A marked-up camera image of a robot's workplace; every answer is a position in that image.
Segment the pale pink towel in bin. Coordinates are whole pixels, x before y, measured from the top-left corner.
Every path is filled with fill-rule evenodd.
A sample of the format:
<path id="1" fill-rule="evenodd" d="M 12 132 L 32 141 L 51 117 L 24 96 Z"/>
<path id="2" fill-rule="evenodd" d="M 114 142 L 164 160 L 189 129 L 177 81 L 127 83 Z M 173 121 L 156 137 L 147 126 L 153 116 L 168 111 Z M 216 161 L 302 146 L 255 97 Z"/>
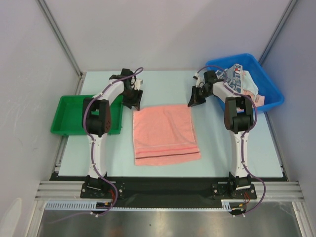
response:
<path id="1" fill-rule="evenodd" d="M 250 96 L 250 98 L 252 99 L 252 101 L 254 102 L 256 107 L 263 106 L 265 103 L 265 96 L 263 96 L 263 95 L 254 94 L 249 90 L 245 90 L 244 94 L 247 96 Z"/>

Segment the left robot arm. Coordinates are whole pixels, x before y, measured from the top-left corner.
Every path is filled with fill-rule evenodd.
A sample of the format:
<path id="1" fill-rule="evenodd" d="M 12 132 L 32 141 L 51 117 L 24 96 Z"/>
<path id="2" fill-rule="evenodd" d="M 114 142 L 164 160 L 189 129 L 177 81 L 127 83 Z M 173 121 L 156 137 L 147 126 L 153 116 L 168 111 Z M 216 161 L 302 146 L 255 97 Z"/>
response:
<path id="1" fill-rule="evenodd" d="M 91 159 L 88 176 L 94 181 L 91 191 L 99 198 L 109 191 L 108 184 L 99 180 L 106 180 L 107 174 L 105 142 L 112 126 L 110 106 L 118 96 L 122 96 L 124 106 L 140 110 L 143 90 L 142 80 L 137 75 L 143 70 L 140 67 L 133 72 L 123 68 L 119 75 L 109 78 L 104 89 L 83 100 L 82 127 L 88 137 Z"/>

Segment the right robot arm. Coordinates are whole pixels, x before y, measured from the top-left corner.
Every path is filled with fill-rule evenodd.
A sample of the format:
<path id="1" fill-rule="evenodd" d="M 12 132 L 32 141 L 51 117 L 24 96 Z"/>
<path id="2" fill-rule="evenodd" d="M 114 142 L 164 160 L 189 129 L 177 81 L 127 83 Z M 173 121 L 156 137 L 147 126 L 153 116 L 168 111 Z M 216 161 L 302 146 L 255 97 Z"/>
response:
<path id="1" fill-rule="evenodd" d="M 206 71 L 202 79 L 196 72 L 188 107 L 206 102 L 209 96 L 216 96 L 225 102 L 224 125 L 232 141 L 233 164 L 229 173 L 227 192 L 232 198 L 239 198 L 251 186 L 250 171 L 247 165 L 247 143 L 249 132 L 257 122 L 257 109 L 251 97 L 233 90 L 227 83 L 228 76 L 219 79 L 215 71 Z"/>

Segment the green plastic tray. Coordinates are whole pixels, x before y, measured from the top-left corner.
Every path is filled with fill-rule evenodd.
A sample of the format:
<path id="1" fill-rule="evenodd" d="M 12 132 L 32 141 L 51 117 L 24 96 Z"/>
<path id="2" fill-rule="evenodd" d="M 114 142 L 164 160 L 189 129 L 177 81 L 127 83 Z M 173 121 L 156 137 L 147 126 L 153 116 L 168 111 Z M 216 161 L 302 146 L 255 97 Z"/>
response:
<path id="1" fill-rule="evenodd" d="M 50 132 L 60 136 L 85 135 L 82 127 L 83 100 L 92 95 L 65 95 L 60 98 Z M 121 131 L 123 97 L 118 96 L 111 104 L 111 129 L 109 135 L 118 135 Z"/>

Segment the aluminium frame rail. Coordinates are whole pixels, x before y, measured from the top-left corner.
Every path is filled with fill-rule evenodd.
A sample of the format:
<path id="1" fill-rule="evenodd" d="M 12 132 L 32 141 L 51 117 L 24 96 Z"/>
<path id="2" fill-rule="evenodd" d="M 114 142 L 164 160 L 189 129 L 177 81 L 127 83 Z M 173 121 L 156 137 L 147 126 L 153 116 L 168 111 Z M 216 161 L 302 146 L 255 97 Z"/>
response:
<path id="1" fill-rule="evenodd" d="M 304 201 L 298 182 L 266 182 L 264 201 Z M 41 181 L 35 200 L 82 200 L 83 181 Z"/>

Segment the blue white patterned towel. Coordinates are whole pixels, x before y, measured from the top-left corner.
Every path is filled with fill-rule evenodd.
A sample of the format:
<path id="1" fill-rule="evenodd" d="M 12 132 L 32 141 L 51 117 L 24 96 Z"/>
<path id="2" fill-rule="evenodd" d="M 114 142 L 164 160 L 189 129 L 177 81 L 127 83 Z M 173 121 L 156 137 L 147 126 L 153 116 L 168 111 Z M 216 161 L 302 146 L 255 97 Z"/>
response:
<path id="1" fill-rule="evenodd" d="M 234 64 L 228 69 L 217 70 L 215 72 L 218 79 L 225 80 L 225 86 L 230 88 L 231 92 L 243 94 L 243 67 L 240 64 Z"/>

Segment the blue plastic bin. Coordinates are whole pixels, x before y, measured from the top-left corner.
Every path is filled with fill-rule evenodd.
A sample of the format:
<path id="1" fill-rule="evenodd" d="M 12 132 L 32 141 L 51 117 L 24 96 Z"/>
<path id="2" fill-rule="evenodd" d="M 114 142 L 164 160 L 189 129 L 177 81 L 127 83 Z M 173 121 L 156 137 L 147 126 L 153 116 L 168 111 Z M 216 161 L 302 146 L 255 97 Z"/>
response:
<path id="1" fill-rule="evenodd" d="M 222 69 L 228 69 L 234 64 L 240 64 L 243 66 L 243 69 L 250 72 L 254 83 L 259 89 L 259 95 L 265 97 L 264 105 L 257 108 L 258 113 L 267 112 L 284 102 L 284 95 L 271 80 L 271 78 L 266 74 L 264 69 L 253 55 L 243 53 L 210 60 L 206 63 L 209 70 L 215 69 L 211 67 L 212 65 L 219 66 Z"/>

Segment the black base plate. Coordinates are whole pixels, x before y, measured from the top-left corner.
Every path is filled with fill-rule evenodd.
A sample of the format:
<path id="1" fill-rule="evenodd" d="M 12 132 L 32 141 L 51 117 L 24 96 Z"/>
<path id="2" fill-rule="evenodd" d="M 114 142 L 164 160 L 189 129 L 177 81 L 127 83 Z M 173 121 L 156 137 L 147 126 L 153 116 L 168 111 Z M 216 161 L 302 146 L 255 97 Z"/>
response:
<path id="1" fill-rule="evenodd" d="M 286 182 L 286 178 L 251 179 L 246 190 L 232 190 L 229 178 L 171 178 L 171 177 L 108 177 L 94 182 L 89 177 L 58 176 L 52 174 L 50 181 L 83 181 L 81 199 L 110 199 L 115 194 L 124 202 L 162 203 L 183 205 L 189 203 L 207 204 L 211 200 L 232 199 L 236 201 L 255 200 L 263 194 L 266 182 Z"/>

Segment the pink terry towel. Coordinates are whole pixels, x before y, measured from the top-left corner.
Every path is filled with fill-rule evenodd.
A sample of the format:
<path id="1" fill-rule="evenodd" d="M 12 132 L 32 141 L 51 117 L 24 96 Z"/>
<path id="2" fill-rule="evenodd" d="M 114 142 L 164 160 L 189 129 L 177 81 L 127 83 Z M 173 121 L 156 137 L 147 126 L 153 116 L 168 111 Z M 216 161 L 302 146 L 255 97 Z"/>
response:
<path id="1" fill-rule="evenodd" d="M 135 164 L 162 166 L 201 159 L 192 110 L 185 104 L 133 112 Z"/>

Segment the white light blue towel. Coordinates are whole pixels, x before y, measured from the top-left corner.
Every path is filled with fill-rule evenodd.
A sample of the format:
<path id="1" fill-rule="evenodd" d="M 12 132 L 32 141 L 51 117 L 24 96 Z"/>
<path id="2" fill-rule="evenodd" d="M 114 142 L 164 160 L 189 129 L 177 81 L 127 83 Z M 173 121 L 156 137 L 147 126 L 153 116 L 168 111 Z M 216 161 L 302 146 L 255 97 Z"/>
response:
<path id="1" fill-rule="evenodd" d="M 259 92 L 250 72 L 246 70 L 242 72 L 242 90 L 243 92 L 250 92 L 253 96 L 257 96 Z"/>

